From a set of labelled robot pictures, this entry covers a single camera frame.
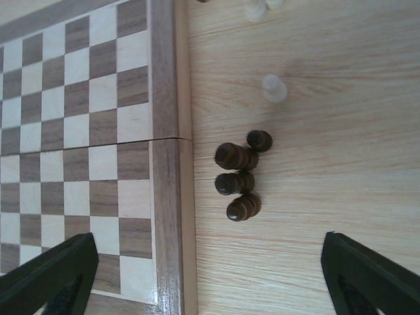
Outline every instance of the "chessboard wooden frame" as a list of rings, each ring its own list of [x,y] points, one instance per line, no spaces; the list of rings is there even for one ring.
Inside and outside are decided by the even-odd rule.
[[[1,26],[0,43],[114,2],[117,0],[62,0]],[[198,301],[188,12],[186,0],[147,0],[147,8],[157,300],[156,305],[150,305],[104,299],[96,294],[90,299],[101,314],[195,315]]]

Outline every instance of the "chessboard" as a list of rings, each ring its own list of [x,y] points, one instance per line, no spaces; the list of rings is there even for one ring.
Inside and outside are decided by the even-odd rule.
[[[0,272],[92,232],[99,264],[87,314],[194,314],[180,11],[172,1],[75,4],[0,27]],[[171,28],[176,42],[164,35]]]

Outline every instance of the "translucent chess piece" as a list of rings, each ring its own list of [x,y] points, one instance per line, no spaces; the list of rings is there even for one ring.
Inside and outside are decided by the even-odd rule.
[[[284,0],[265,0],[265,2],[270,9],[280,8],[282,5],[284,5]]]
[[[265,0],[244,0],[245,15],[251,22],[258,22],[263,19],[267,12]]]
[[[287,98],[287,87],[275,74],[269,74],[262,81],[264,97],[267,101],[279,104]]]

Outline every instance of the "black chess pawn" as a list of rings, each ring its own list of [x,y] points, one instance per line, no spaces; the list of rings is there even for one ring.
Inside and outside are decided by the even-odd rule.
[[[230,220],[239,222],[254,217],[260,210],[260,198],[255,194],[244,194],[229,204],[226,215]]]
[[[215,186],[222,195],[244,194],[254,189],[255,179],[247,171],[224,173],[216,177]]]
[[[258,165],[258,155],[251,149],[226,142],[217,148],[215,161],[223,169],[250,171]]]
[[[253,150],[266,152],[273,145],[273,138],[266,131],[252,130],[247,135],[247,142]]]

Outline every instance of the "chess piece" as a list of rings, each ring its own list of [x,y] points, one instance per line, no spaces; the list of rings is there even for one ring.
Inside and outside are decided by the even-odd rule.
[[[279,104],[287,98],[287,87],[275,74],[269,74],[262,81],[264,98],[273,103]]]
[[[247,135],[248,145],[257,152],[269,151],[273,145],[273,138],[262,130],[252,130]]]
[[[265,2],[270,9],[280,8],[282,5],[284,5],[284,0],[265,0]]]
[[[217,191],[222,195],[244,194],[255,186],[254,176],[247,171],[220,174],[215,180]]]
[[[267,12],[265,0],[244,0],[245,15],[251,22],[259,22]]]
[[[256,152],[233,143],[221,144],[215,154],[216,164],[223,169],[242,169],[250,171],[258,165]]]
[[[226,215],[232,221],[245,221],[257,215],[261,210],[261,200],[255,194],[245,194],[232,201],[226,209]]]

